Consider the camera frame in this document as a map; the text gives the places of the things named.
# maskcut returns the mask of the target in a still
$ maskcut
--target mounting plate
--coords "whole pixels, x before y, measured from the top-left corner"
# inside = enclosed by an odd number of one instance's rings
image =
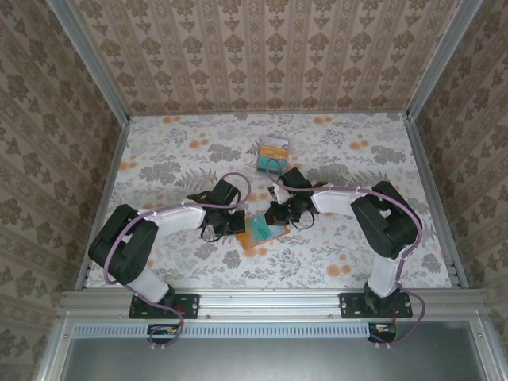
[[[413,317],[410,297],[404,292],[394,294],[393,298],[390,300],[390,304],[385,308],[379,310],[379,313],[376,315],[374,315],[372,311],[367,308],[364,296],[365,294],[363,292],[345,292],[343,294],[339,294],[339,300],[341,301],[341,315],[343,319],[392,319],[394,317],[394,309],[395,313],[397,314],[397,318]]]
[[[159,304],[171,306],[179,311],[185,319],[197,319],[199,312],[199,294],[175,294],[171,296],[171,301],[164,302],[164,298]],[[131,319],[177,319],[176,315],[168,310],[152,307],[133,296],[129,318]]]

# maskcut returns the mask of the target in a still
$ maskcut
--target floral tablecloth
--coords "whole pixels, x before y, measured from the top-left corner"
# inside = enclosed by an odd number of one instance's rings
[[[424,224],[421,246],[410,256],[406,287],[450,287],[401,114],[238,114],[133,117],[108,214],[127,203],[152,208],[211,190],[222,175],[239,171],[252,181],[247,215],[268,208],[271,185],[256,174],[260,138],[290,141],[289,167],[312,183],[375,185],[389,179]],[[243,192],[242,179],[229,178]],[[159,235],[148,266],[174,287],[362,287],[374,252],[355,219],[319,214],[314,227],[244,251],[234,237],[211,244],[198,230]],[[108,287],[93,264],[86,287]]]

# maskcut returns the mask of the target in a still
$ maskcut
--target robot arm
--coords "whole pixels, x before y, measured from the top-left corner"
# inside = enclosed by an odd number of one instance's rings
[[[280,176],[283,185],[292,188],[311,188],[297,168]],[[383,299],[389,298],[398,285],[397,272],[401,254],[407,245],[416,241],[418,230],[411,218],[393,203],[366,193],[351,193],[327,189],[323,183],[322,191],[286,191],[280,187],[274,189],[278,199],[271,202],[265,214],[268,225],[286,225],[299,221],[303,212],[339,213],[356,217],[364,231],[368,243],[377,255],[374,256],[374,267],[365,287],[365,302],[371,310],[379,310]],[[416,216],[407,202],[388,182],[382,181],[372,190],[384,194],[403,204]]]
[[[206,227],[213,228],[219,237],[243,233],[244,211],[230,213],[230,208],[224,207],[230,205],[235,197],[240,197],[239,190],[221,179],[212,191],[188,196],[190,200],[185,203],[141,218],[122,237],[111,256],[108,273],[150,302],[158,303],[162,299],[171,302],[175,291],[147,266],[157,233],[167,236],[188,229],[203,228],[204,231]],[[201,207],[201,204],[218,207]],[[90,245],[89,257],[104,268],[121,231],[144,212],[146,210],[138,211],[128,205],[119,206]]]

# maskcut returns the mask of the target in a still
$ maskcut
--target small box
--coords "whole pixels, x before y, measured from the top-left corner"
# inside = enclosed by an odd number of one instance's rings
[[[271,161],[268,170],[273,175],[281,175],[286,171],[287,157],[289,156],[289,142],[276,137],[264,137],[261,140],[260,153],[257,159],[257,171],[259,173],[267,173],[267,162],[269,159],[275,159],[279,162],[279,166],[275,161]]]
[[[255,214],[245,218],[245,232],[237,234],[244,250],[274,240],[289,233],[287,226],[267,225],[264,214]]]

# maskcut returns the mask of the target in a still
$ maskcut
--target vented panel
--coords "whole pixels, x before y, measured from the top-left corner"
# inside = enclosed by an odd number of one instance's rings
[[[146,323],[80,323],[74,327],[72,338],[146,338]],[[339,338],[369,337],[368,323],[186,323],[182,338]]]

